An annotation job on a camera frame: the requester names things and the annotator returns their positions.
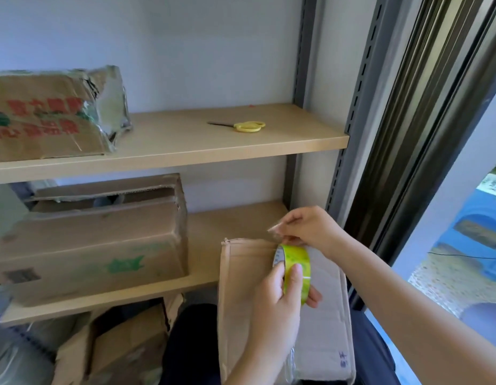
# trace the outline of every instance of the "black cable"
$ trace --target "black cable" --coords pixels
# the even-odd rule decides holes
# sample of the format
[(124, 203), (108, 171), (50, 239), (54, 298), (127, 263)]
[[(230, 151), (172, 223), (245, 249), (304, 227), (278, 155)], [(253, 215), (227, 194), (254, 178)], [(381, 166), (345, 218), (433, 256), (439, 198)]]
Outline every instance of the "black cable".
[(431, 251), (428, 251), (428, 254), (445, 255), (446, 257), (466, 257), (466, 258), (475, 258), (475, 259), (494, 259), (496, 261), (496, 258), (471, 257), (470, 255), (464, 255), (464, 254), (441, 254), (439, 252), (431, 252)]

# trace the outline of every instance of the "yellow tape roll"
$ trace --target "yellow tape roll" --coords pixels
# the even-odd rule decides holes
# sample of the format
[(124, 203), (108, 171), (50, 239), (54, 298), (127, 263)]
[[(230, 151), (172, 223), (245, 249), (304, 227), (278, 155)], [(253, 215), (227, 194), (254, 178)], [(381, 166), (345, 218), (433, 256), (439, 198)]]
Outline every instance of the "yellow tape roll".
[(278, 262), (283, 262), (285, 265), (285, 274), (283, 279), (283, 292), (287, 291), (287, 281), (289, 280), (290, 268), (295, 263), (301, 264), (303, 269), (303, 287), (301, 289), (301, 304), (305, 304), (307, 297), (309, 297), (309, 289), (311, 286), (311, 262), (307, 250), (299, 246), (288, 246), (281, 244), (275, 252), (273, 259), (273, 266)]

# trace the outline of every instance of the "shelf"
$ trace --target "shelf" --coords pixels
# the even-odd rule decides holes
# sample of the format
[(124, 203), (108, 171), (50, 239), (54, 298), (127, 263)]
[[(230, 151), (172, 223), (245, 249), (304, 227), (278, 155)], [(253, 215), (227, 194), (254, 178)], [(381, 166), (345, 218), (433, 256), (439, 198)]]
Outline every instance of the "shelf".
[(221, 242), (225, 238), (270, 240), (271, 236), (267, 229), (286, 212), (281, 202), (274, 201), (190, 214), (188, 276), (37, 306), (22, 306), (12, 301), (0, 318), (0, 324), (5, 326), (25, 324), (214, 285), (219, 279)]
[[(292, 104), (134, 113), (131, 119), (133, 131), (119, 138), (110, 155), (1, 162), (0, 184), (336, 150), (348, 142), (347, 135)], [(250, 120), (266, 127), (242, 133), (207, 124)]]

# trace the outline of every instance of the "cardboard box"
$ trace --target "cardboard box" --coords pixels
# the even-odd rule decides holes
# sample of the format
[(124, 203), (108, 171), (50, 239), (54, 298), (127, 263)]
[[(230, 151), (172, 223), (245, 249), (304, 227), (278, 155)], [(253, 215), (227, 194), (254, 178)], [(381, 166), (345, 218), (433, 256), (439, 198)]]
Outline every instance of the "cardboard box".
[(104, 154), (130, 128), (117, 66), (0, 72), (0, 162)]
[(187, 275), (179, 174), (46, 188), (33, 199), (0, 238), (0, 284), (24, 305)]
[[(277, 245), (265, 240), (223, 243), (218, 300), (218, 351), (221, 381), (245, 349), (255, 287), (269, 274)], [(304, 305), (295, 344), (296, 377), (314, 381), (355, 380), (355, 358), (346, 277), (319, 251), (307, 248), (311, 282), (322, 292), (317, 309)], [(280, 374), (277, 385), (286, 384)]]
[(133, 385), (161, 366), (168, 338), (161, 305), (95, 337), (86, 325), (57, 353), (52, 385)]

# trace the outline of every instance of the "white wall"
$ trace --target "white wall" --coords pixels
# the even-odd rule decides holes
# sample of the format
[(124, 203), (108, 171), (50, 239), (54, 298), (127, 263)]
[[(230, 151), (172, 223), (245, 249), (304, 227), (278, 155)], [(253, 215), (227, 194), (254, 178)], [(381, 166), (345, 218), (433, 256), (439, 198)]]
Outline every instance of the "white wall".
[[(116, 64), (131, 112), (286, 103), (300, 14), (301, 0), (0, 0), (0, 70)], [(279, 199), (284, 168), (281, 156), (162, 172), (185, 173), (196, 211)]]
[(392, 268), (404, 279), (426, 258), (475, 188), (496, 165), (496, 94), (433, 196)]
[[(308, 109), (344, 130), (376, 0), (324, 0)], [(338, 151), (303, 155), (296, 203), (327, 203)]]

